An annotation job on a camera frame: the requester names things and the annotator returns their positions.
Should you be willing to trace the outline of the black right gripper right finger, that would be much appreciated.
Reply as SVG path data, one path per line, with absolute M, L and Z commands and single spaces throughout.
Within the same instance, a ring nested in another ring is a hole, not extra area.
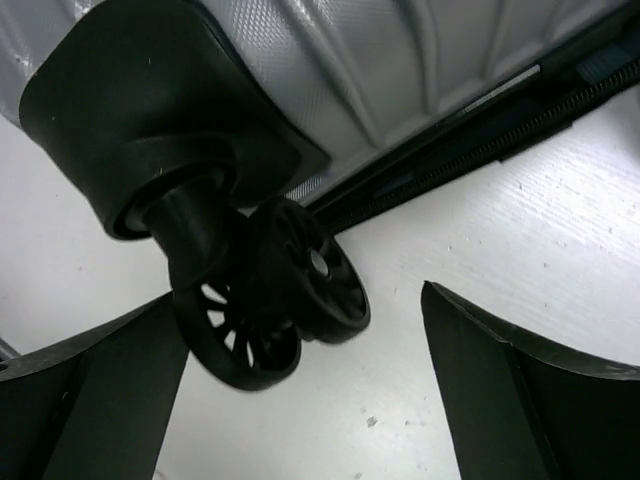
M 462 478 L 638 478 L 638 367 L 552 341 L 435 282 L 421 307 Z

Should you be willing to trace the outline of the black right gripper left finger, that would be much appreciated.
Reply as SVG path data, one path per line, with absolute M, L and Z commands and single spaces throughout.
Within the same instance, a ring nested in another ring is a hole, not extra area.
M 3 358 L 2 478 L 152 478 L 187 356 L 164 295 Z

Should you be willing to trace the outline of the grey hard-shell suitcase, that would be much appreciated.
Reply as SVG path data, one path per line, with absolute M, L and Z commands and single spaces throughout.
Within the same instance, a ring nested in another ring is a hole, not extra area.
M 1 113 L 263 390 L 369 324 L 337 231 L 639 80 L 635 1 L 5 1 Z

